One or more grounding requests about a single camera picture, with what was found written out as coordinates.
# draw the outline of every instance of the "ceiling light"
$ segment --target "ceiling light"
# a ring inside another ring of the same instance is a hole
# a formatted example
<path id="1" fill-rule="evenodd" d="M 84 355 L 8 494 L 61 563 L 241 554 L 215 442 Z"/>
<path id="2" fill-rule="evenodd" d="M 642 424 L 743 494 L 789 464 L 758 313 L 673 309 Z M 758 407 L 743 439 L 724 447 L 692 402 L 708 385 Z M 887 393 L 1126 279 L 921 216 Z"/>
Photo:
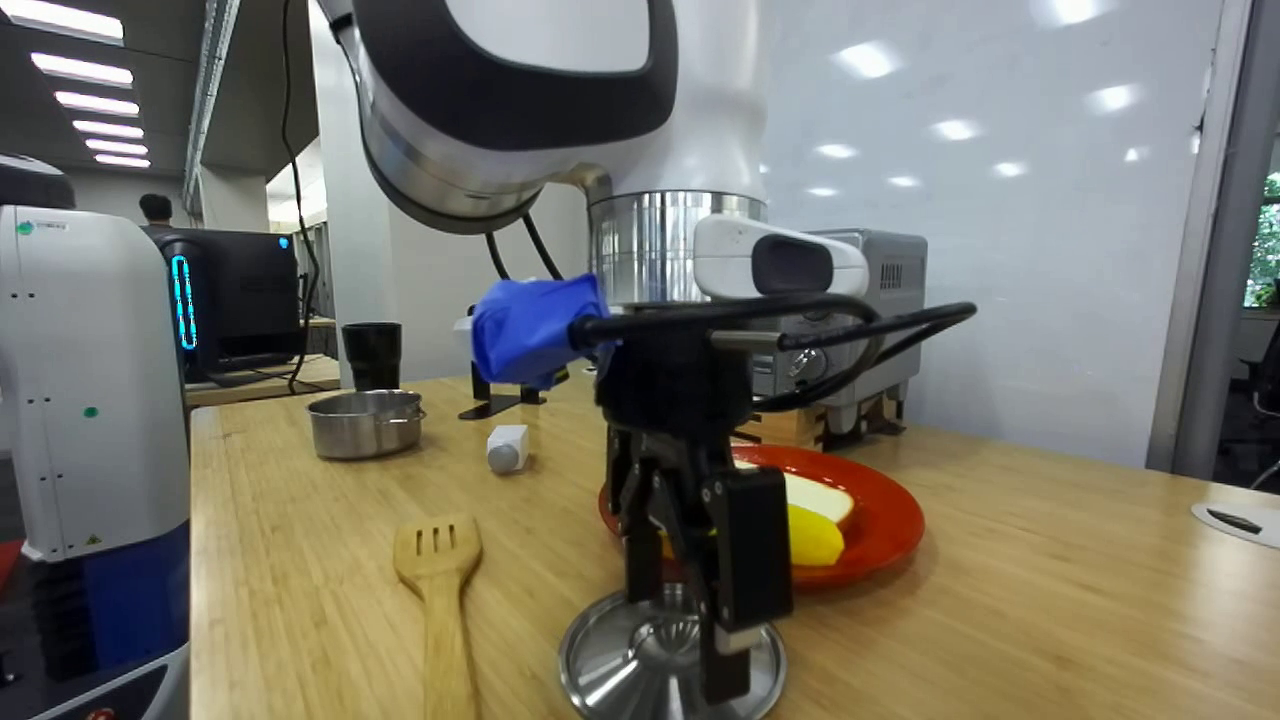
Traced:
<path id="1" fill-rule="evenodd" d="M 11 23 L 36 27 L 36 30 L 79 37 L 94 43 L 123 43 L 123 23 L 102 11 L 79 11 L 79 8 L 44 2 L 44 0 L 0 0 L 0 11 Z"/>
<path id="2" fill-rule="evenodd" d="M 50 91 L 63 108 L 99 111 L 99 115 L 137 115 L 131 101 L 115 95 L 84 95 L 84 91 Z"/>
<path id="3" fill-rule="evenodd" d="M 1089 23 L 1107 11 L 1107 0 L 1035 0 L 1035 21 L 1046 27 Z"/>
<path id="4" fill-rule="evenodd" d="M 938 141 L 949 141 L 949 142 L 967 142 L 967 141 L 979 137 L 979 126 L 977 126 L 970 119 L 938 119 L 938 123 L 933 123 L 933 133 L 936 133 Z"/>
<path id="5" fill-rule="evenodd" d="M 823 155 L 823 159 L 852 159 L 856 155 L 852 142 L 814 142 L 811 151 Z"/>
<path id="6" fill-rule="evenodd" d="M 131 72 L 120 65 L 87 65 L 87 58 L 49 57 L 49 53 L 32 53 L 32 65 L 44 77 L 61 77 L 61 81 L 131 89 Z"/>
<path id="7" fill-rule="evenodd" d="M 70 119 L 75 133 L 84 137 L 126 137 L 126 141 L 145 141 L 145 126 L 137 123 L 99 123 L 99 119 Z"/>
<path id="8" fill-rule="evenodd" d="M 115 167 L 151 167 L 145 155 L 93 155 L 94 165 L 115 165 Z"/>
<path id="9" fill-rule="evenodd" d="M 846 43 L 845 53 L 837 53 L 837 65 L 858 81 L 878 81 L 898 68 L 898 57 L 887 43 L 867 40 L 867 43 Z"/>
<path id="10" fill-rule="evenodd" d="M 1027 175 L 1027 165 L 1002 159 L 1002 165 L 990 165 L 990 171 L 1002 181 L 1016 181 L 1016 175 Z"/>
<path id="11" fill-rule="evenodd" d="M 94 137 L 87 137 L 84 142 L 115 155 L 146 155 L 146 142 L 120 142 L 120 141 L 94 141 Z"/>
<path id="12" fill-rule="evenodd" d="M 1135 103 L 1135 83 L 1111 83 L 1111 89 L 1089 91 L 1089 108 L 1100 115 L 1126 111 L 1131 103 Z"/>

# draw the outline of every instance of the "orange plate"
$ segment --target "orange plate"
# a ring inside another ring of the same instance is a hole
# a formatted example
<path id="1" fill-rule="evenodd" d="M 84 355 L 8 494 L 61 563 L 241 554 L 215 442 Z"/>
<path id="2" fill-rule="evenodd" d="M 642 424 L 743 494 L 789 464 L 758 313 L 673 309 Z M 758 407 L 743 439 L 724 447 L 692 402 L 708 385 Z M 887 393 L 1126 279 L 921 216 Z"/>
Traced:
<path id="1" fill-rule="evenodd" d="M 837 563 L 794 563 L 792 580 L 800 590 L 811 586 L 845 586 L 852 580 L 898 569 L 913 558 L 921 534 L 923 534 L 923 510 L 906 488 L 896 481 L 845 461 L 845 456 L 821 456 L 802 447 L 737 447 L 738 461 L 758 464 L 758 466 L 779 466 L 826 488 L 845 488 L 856 509 L 839 524 L 845 531 L 845 550 Z"/>

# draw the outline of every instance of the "teal light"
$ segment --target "teal light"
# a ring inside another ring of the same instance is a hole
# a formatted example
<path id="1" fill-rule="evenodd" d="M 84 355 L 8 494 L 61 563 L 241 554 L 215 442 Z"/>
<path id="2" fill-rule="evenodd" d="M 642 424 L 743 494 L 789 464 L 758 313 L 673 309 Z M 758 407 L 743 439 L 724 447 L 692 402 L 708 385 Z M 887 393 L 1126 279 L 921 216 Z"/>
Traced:
<path id="1" fill-rule="evenodd" d="M 195 295 L 190 295 L 190 264 L 182 257 L 168 257 L 168 286 L 172 286 L 175 343 L 182 352 L 195 352 L 199 347 Z"/>

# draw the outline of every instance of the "metal base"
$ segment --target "metal base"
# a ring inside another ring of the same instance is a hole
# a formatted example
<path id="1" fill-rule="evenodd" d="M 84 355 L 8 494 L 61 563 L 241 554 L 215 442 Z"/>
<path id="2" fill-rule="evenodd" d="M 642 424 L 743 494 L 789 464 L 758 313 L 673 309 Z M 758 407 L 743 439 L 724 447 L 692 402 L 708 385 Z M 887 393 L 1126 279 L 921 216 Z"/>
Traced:
<path id="1" fill-rule="evenodd" d="M 753 646 L 753 693 L 708 704 L 699 693 L 699 617 L 674 604 L 604 596 L 558 642 L 558 684 L 578 716 L 765 716 L 779 700 L 783 678 L 789 656 L 766 628 L 766 641 Z"/>

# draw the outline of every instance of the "window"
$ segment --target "window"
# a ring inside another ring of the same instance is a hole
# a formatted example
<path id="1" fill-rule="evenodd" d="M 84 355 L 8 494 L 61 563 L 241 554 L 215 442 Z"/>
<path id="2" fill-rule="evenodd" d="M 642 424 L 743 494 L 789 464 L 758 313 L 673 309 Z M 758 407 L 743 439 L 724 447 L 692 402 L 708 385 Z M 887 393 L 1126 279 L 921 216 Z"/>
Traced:
<path id="1" fill-rule="evenodd" d="M 1280 171 L 1271 171 L 1263 184 L 1245 309 L 1280 309 Z"/>

